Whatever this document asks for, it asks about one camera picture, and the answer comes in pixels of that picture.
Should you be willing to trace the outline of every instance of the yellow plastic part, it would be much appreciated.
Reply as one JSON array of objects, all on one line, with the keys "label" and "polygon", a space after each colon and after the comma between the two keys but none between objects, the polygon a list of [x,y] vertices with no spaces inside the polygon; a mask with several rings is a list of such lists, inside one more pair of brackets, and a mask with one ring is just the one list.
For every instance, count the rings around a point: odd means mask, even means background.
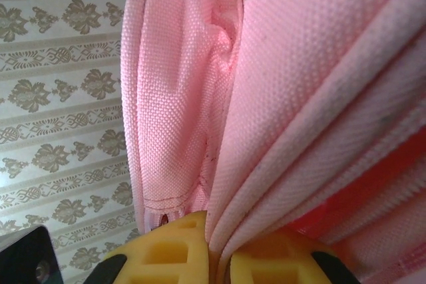
[{"label": "yellow plastic part", "polygon": [[[110,252],[106,259],[127,256],[114,284],[209,284],[209,260],[213,282],[218,258],[208,251],[205,223],[206,212],[192,213]],[[331,284],[314,251],[335,255],[318,241],[281,229],[239,248],[226,278],[231,284]]]},{"label": "yellow plastic part", "polygon": [[114,284],[208,284],[206,212],[155,229],[110,252],[127,261]]},{"label": "yellow plastic part", "polygon": [[233,254],[231,284],[330,284],[311,256],[314,251],[334,255],[326,245],[282,229],[244,245]]}]

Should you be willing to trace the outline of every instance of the pink bag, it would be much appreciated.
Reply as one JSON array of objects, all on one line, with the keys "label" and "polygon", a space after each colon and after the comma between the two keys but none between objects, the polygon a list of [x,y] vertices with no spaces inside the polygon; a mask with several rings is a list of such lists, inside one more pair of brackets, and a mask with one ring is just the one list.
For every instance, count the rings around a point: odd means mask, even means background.
[{"label": "pink bag", "polygon": [[[220,283],[250,239],[315,208],[328,216],[327,199],[426,124],[425,8],[426,0],[127,0],[122,103],[140,230],[208,209]],[[425,145],[368,201],[348,198],[343,207],[360,210],[320,237],[338,242],[366,281],[384,283],[381,270],[424,248]],[[379,240],[386,230],[391,247]]]}]

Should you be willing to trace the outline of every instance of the pink fabric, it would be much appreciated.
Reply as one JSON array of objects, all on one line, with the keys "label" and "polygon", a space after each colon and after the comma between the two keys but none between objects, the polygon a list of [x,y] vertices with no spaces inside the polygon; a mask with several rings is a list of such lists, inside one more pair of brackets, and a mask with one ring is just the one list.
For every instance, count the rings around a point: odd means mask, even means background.
[{"label": "pink fabric", "polygon": [[421,270],[424,267],[426,267],[426,242],[400,257],[397,262],[389,267],[374,273],[363,282],[365,284],[392,284],[396,279]]},{"label": "pink fabric", "polygon": [[335,243],[346,237],[365,229],[375,220],[386,216],[403,202],[414,198],[426,188],[426,156],[410,167],[395,181],[386,185],[377,196],[367,203],[353,201],[358,205],[358,210],[352,216],[348,216],[343,223],[333,227],[319,240],[324,243]]},{"label": "pink fabric", "polygon": [[196,208],[205,207],[241,20],[241,0],[127,0],[123,110],[142,230],[157,226],[144,220],[158,221],[164,213],[173,220],[182,215],[175,212],[192,210],[190,199],[197,199]]},{"label": "pink fabric", "polygon": [[363,229],[334,245],[363,280],[395,263],[425,240],[426,190]]},{"label": "pink fabric", "polygon": [[[122,100],[141,231],[164,214],[208,208],[220,283],[235,249],[320,206],[419,131],[424,8],[426,0],[127,0]],[[374,272],[419,245],[425,228],[407,206],[366,217],[381,225],[373,233],[412,223],[414,240],[395,241],[393,259],[372,262],[369,227],[345,231],[358,265]],[[352,237],[363,243],[353,247]]]}]

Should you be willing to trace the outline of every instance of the black plastic piece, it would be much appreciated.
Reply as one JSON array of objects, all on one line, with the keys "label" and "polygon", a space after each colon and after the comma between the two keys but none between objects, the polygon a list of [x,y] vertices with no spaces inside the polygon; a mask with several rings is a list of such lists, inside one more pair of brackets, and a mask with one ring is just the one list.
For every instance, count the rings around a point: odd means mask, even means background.
[{"label": "black plastic piece", "polygon": [[0,284],[16,283],[64,283],[46,227],[0,237]]},{"label": "black plastic piece", "polygon": [[313,252],[311,255],[331,284],[361,284],[336,256],[320,251]]},{"label": "black plastic piece", "polygon": [[113,284],[127,261],[127,256],[118,254],[100,262],[83,284]]}]

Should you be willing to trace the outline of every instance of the patterned wallpaper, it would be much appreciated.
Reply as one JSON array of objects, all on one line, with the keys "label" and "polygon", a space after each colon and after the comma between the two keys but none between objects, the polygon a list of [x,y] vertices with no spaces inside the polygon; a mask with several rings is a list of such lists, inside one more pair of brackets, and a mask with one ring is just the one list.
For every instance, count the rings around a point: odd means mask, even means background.
[{"label": "patterned wallpaper", "polygon": [[0,235],[51,232],[66,283],[138,236],[120,100],[125,0],[0,0]]}]

